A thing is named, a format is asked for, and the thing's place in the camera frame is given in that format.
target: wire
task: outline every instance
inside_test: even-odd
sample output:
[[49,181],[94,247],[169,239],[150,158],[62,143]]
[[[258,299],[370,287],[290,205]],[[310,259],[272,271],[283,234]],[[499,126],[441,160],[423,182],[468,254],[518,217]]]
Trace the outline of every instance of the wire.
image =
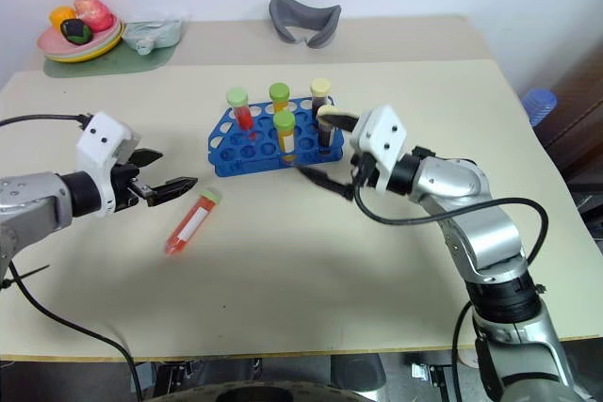
[[0,121],[0,127],[7,126],[14,122],[19,121],[31,121],[31,120],[66,120],[66,121],[77,121],[82,124],[84,127],[88,125],[90,122],[91,116],[89,115],[53,115],[40,113],[37,115],[22,115],[21,117],[13,117],[7,118],[5,120]]
[[[354,188],[354,199],[360,210],[367,217],[372,218],[373,220],[378,221],[379,223],[394,226],[424,225],[433,221],[446,220],[447,218],[452,218],[460,216],[462,214],[468,214],[469,212],[475,212],[479,211],[480,209],[500,206],[503,204],[523,204],[529,206],[533,208],[540,216],[540,232],[538,233],[538,237],[536,237],[536,242],[534,243],[534,246],[532,247],[531,252],[528,255],[528,265],[533,263],[534,259],[536,259],[536,256],[538,256],[540,248],[545,243],[546,233],[548,232],[548,214],[546,213],[545,208],[538,202],[530,200],[528,198],[499,198],[497,200],[477,202],[475,204],[471,204],[470,206],[455,209],[454,211],[448,211],[443,214],[437,214],[435,216],[417,218],[383,218],[376,215],[363,203],[362,197],[360,196],[359,186],[356,186]],[[463,399],[461,397],[461,384],[459,382],[459,369],[457,365],[457,361],[459,358],[459,335],[461,333],[461,326],[463,325],[464,317],[469,311],[469,308],[471,308],[470,301],[468,301],[461,309],[459,317],[456,320],[456,325],[454,326],[454,333],[452,334],[452,384],[454,386],[454,394],[456,396],[457,402],[463,402]]]
[[47,310],[42,305],[40,305],[40,303],[31,295],[29,290],[27,290],[23,281],[21,280],[21,276],[19,275],[17,268],[15,267],[15,265],[12,262],[10,262],[8,264],[8,269],[10,270],[10,273],[12,274],[12,278],[17,283],[17,286],[19,286],[21,293],[24,295],[25,298],[27,298],[27,301],[29,303],[31,303],[34,308],[36,308],[38,311],[40,311],[46,317],[50,317],[51,319],[53,319],[54,321],[58,322],[61,325],[64,325],[65,327],[69,327],[70,329],[79,331],[80,333],[91,336],[94,339],[98,339],[99,341],[102,341],[102,342],[116,348],[123,355],[123,357],[125,358],[125,362],[127,363],[128,368],[130,369],[130,374],[132,375],[132,379],[134,380],[134,386],[136,388],[136,398],[137,398],[138,402],[140,402],[142,400],[142,390],[140,389],[140,380],[139,380],[139,375],[136,371],[136,365],[134,364],[134,360],[132,359],[132,356],[128,353],[128,351],[125,348],[123,348],[122,345],[116,343],[112,339],[109,339],[99,333],[96,333],[92,330],[85,329],[84,327],[81,327],[81,326],[75,324],[74,322],[63,319],[62,317],[59,317],[58,315],[54,314],[53,312]]

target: beige table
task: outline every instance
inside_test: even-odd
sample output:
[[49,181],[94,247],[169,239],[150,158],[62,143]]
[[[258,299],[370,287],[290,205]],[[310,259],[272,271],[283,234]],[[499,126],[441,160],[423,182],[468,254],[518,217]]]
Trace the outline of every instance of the beige table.
[[[218,178],[207,162],[206,137],[229,87],[246,87],[252,102],[263,102],[274,81],[302,96],[317,76],[332,79],[350,111],[392,104],[409,131],[408,149],[470,157],[495,196],[540,202],[550,232],[531,272],[548,288],[557,331],[562,338],[603,332],[603,259],[497,64],[460,18],[347,21],[322,51],[280,43],[264,23],[194,24],[171,64],[153,72],[17,73],[0,93],[5,117],[107,111],[140,132],[141,145],[165,153],[144,169],[145,182],[198,176],[199,189],[224,194],[177,258],[167,258],[163,245],[194,193],[76,219],[16,258],[22,272],[51,265],[27,282],[31,291],[145,360],[450,347],[467,295],[436,225],[377,224],[295,170]],[[58,121],[2,128],[2,174],[72,171],[78,135]],[[323,167],[346,180],[349,158],[347,148]],[[423,214],[395,195],[366,198],[385,216]],[[529,249],[537,216],[521,206],[505,210]],[[116,359],[113,349],[43,318],[15,289],[0,294],[0,330],[4,359]],[[461,344],[472,340],[467,324]]]

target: floor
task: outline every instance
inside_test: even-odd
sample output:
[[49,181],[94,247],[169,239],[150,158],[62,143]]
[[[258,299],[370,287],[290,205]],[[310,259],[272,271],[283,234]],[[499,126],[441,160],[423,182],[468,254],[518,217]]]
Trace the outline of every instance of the floor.
[[[568,342],[564,343],[564,347],[579,383],[595,400],[603,401],[603,338]],[[379,391],[365,394],[366,396],[378,402],[442,400],[439,389],[433,388],[429,382],[411,378],[410,364],[447,364],[449,353],[383,353],[380,356],[386,374],[386,384]],[[488,400],[481,387],[479,372],[464,365],[459,366],[459,371],[464,401]],[[2,362],[0,372],[4,402],[136,400],[130,393],[130,377],[124,363]],[[208,382],[207,376],[203,377],[202,373],[193,373],[182,388]],[[302,380],[329,384],[330,374],[329,356],[271,358],[262,361],[259,379]],[[228,377],[222,374],[212,378]],[[151,396],[152,390],[147,390],[145,395]]]

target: blue test tube rack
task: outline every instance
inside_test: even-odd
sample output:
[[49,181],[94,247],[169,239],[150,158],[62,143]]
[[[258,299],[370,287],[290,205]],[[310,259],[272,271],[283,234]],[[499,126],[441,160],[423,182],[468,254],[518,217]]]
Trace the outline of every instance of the blue test tube rack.
[[233,109],[228,108],[207,140],[208,159],[220,177],[238,174],[290,169],[295,165],[333,162],[343,157],[343,134],[334,129],[333,144],[318,146],[318,125],[312,120],[312,98],[289,101],[289,110],[295,115],[295,150],[283,153],[279,147],[272,122],[272,103],[251,104],[253,129],[238,127]]

